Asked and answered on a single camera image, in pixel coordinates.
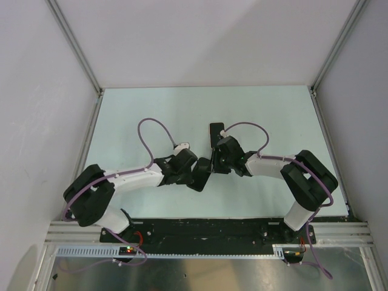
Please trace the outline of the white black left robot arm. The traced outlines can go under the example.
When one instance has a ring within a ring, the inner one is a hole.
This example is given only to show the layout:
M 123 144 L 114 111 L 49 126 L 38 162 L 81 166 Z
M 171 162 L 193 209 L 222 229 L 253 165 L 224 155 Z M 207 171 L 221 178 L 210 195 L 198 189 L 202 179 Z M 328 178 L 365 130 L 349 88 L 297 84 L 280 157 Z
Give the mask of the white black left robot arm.
M 88 166 L 63 194 L 75 221 L 81 227 L 97 225 L 113 232 L 122 242 L 134 236 L 129 214 L 111 205 L 115 195 L 171 184 L 193 182 L 192 166 L 197 156 L 189 149 L 166 158 L 157 158 L 148 168 L 105 171 L 97 164 Z

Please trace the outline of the black phone case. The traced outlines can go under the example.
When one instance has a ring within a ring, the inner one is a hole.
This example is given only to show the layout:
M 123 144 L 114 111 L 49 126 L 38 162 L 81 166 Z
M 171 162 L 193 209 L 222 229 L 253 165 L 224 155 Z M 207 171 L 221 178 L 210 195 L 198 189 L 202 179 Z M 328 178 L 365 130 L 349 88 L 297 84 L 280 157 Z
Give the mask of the black phone case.
M 202 192 L 212 172 L 211 165 L 210 159 L 199 158 L 192 170 L 192 183 L 188 184 L 187 187 L 194 191 Z

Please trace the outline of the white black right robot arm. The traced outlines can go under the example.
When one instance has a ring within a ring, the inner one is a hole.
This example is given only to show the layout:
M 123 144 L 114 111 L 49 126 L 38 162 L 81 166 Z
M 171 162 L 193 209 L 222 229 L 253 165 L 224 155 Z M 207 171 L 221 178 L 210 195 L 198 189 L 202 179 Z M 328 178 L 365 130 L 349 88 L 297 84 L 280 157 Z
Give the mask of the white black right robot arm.
M 283 219 L 281 238 L 294 243 L 302 235 L 302 227 L 322 206 L 333 204 L 332 193 L 338 180 L 310 151 L 294 156 L 262 155 L 245 152 L 232 136 L 220 139 L 213 149 L 213 171 L 238 176 L 266 176 L 286 182 L 295 202 Z

